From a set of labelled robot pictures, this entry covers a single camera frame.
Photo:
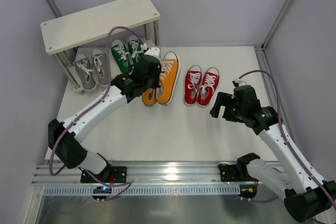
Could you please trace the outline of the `white wooden shoe shelf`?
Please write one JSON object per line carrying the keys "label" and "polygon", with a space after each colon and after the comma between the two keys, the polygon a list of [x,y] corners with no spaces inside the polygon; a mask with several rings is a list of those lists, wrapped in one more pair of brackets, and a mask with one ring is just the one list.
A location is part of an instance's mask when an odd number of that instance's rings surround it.
{"label": "white wooden shoe shelf", "polygon": [[120,33],[121,26],[129,29],[143,26],[145,40],[150,41],[150,23],[153,23],[154,44],[159,46],[159,19],[160,13],[151,0],[116,0],[48,20],[40,27],[46,53],[55,56],[74,89],[84,94],[78,78],[72,74],[73,63],[66,51],[105,38],[114,27],[117,29],[112,33]]}

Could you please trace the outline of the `left controller board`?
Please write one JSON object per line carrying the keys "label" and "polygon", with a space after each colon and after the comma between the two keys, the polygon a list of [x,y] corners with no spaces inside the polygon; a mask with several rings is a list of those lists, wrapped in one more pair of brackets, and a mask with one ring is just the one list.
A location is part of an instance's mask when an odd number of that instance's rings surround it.
{"label": "left controller board", "polygon": [[112,197],[112,188],[109,186],[98,186],[93,190],[92,197],[96,203],[105,202],[106,199]]}

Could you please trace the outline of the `grey canvas sneaker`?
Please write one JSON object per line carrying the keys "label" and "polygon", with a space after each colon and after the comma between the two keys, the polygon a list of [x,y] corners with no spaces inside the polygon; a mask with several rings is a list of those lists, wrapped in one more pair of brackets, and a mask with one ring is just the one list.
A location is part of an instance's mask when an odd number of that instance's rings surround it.
{"label": "grey canvas sneaker", "polygon": [[74,65],[83,89],[92,91],[96,87],[96,82],[93,78],[93,66],[89,58],[85,54],[77,54]]}
{"label": "grey canvas sneaker", "polygon": [[108,57],[101,49],[94,49],[92,51],[92,62],[96,70],[98,83],[106,87],[110,83],[110,70],[108,67]]}

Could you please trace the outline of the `green canvas sneaker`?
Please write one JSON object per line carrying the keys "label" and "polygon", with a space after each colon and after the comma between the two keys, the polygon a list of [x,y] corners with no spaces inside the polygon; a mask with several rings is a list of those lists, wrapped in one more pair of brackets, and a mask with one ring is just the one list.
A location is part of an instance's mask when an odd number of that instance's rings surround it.
{"label": "green canvas sneaker", "polygon": [[127,46],[131,54],[131,60],[132,60],[133,66],[136,66],[144,54],[144,50],[141,47],[142,40],[140,40],[135,35],[131,35],[128,38]]}
{"label": "green canvas sneaker", "polygon": [[122,40],[116,39],[112,42],[111,53],[122,73],[132,72],[131,54]]}

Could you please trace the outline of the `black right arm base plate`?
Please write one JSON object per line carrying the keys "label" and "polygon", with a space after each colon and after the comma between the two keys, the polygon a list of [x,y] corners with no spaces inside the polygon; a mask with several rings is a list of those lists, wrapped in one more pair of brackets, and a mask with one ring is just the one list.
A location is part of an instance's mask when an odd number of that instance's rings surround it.
{"label": "black right arm base plate", "polygon": [[240,182],[243,179],[238,171],[237,165],[219,164],[218,165],[221,182]]}

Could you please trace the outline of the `controller board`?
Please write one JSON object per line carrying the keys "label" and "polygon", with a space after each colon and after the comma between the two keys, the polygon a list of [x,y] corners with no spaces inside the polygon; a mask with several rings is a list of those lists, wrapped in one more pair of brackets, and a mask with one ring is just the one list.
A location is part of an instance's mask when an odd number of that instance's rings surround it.
{"label": "controller board", "polygon": [[240,186],[240,193],[238,194],[241,199],[252,200],[257,195],[257,186]]}
{"label": "controller board", "polygon": [[92,197],[96,203],[105,202],[106,199],[112,197],[112,188],[109,186],[98,186],[93,190]]}

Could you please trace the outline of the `red canvas sneaker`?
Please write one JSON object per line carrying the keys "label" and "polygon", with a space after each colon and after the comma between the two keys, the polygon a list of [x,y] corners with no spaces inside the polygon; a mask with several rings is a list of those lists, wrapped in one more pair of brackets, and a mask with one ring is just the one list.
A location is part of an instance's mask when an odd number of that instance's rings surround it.
{"label": "red canvas sneaker", "polygon": [[218,85],[219,85],[219,71],[215,67],[210,67],[204,74],[203,80],[199,89],[197,103],[201,107],[209,105]]}
{"label": "red canvas sneaker", "polygon": [[193,106],[196,103],[201,78],[202,70],[199,65],[193,65],[188,69],[184,81],[184,103],[187,106]]}

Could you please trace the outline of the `aluminium mounting rail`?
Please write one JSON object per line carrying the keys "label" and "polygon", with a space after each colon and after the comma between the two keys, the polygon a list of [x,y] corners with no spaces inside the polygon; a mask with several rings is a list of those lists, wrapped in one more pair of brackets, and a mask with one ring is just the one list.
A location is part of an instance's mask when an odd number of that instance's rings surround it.
{"label": "aluminium mounting rail", "polygon": [[[220,183],[219,162],[112,162],[112,166],[127,168],[126,181],[134,183]],[[81,171],[64,168],[57,176],[51,176],[48,165],[38,165],[31,184],[77,185]]]}

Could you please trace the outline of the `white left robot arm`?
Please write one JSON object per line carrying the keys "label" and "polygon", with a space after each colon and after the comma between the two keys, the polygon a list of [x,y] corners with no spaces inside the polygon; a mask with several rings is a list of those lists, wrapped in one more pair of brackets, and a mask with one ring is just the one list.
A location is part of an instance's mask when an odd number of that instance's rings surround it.
{"label": "white left robot arm", "polygon": [[99,183],[109,178],[112,175],[109,162],[102,155],[85,149],[81,142],[111,113],[140,97],[148,88],[158,87],[160,73],[160,52],[153,47],[144,53],[131,74],[117,75],[105,92],[84,109],[62,122],[50,121],[50,163],[58,157],[63,167],[81,168]]}

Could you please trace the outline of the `right controller board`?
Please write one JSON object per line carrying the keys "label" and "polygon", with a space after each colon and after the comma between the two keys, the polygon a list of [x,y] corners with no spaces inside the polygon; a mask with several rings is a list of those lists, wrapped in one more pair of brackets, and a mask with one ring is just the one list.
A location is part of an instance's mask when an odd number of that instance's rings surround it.
{"label": "right controller board", "polygon": [[240,193],[238,194],[241,199],[252,200],[257,195],[257,186],[240,186]]}

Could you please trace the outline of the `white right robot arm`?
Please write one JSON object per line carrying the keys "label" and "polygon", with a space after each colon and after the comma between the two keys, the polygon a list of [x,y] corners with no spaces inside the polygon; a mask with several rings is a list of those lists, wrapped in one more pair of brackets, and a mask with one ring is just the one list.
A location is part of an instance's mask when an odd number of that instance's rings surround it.
{"label": "white right robot arm", "polygon": [[243,123],[272,150],[285,170],[284,174],[267,165],[255,153],[237,159],[236,170],[242,180],[256,179],[275,192],[287,212],[297,222],[329,210],[335,202],[335,181],[327,181],[299,151],[271,106],[262,107],[255,89],[250,85],[234,88],[234,93],[219,92],[212,117],[219,116],[229,122]]}

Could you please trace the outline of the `orange canvas sneaker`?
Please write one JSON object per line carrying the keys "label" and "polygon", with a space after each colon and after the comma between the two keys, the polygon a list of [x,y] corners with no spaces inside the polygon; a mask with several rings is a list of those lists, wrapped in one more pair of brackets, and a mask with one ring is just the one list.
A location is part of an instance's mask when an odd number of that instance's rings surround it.
{"label": "orange canvas sneaker", "polygon": [[168,51],[161,62],[159,87],[156,89],[156,100],[160,105],[168,105],[172,101],[180,71],[180,61],[177,54]]}
{"label": "orange canvas sneaker", "polygon": [[156,104],[156,89],[147,89],[142,94],[142,102],[147,107],[152,107]]}

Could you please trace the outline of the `right aluminium frame post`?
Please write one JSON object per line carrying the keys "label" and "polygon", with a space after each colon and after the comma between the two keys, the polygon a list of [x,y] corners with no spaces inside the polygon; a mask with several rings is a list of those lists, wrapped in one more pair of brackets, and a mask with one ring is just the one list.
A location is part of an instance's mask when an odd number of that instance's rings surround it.
{"label": "right aluminium frame post", "polygon": [[275,35],[280,29],[281,25],[285,21],[287,15],[291,11],[293,5],[296,0],[285,0],[282,4],[280,11],[278,12],[275,20],[273,21],[269,32],[266,35],[265,40],[261,44],[255,44],[254,50],[256,54],[256,58],[259,64],[259,68],[261,70],[267,71],[276,79],[276,75],[274,73],[273,67],[271,66],[271,62],[269,59],[268,48],[273,41]]}

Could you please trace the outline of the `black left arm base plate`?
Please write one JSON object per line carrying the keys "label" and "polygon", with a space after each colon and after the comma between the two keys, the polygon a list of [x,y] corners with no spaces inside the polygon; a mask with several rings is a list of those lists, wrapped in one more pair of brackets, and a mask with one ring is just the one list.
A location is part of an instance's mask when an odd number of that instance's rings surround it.
{"label": "black left arm base plate", "polygon": [[[108,165],[101,173],[93,174],[93,176],[105,184],[125,183],[127,179],[127,167]],[[80,182],[83,184],[96,183],[85,170],[81,173]]]}

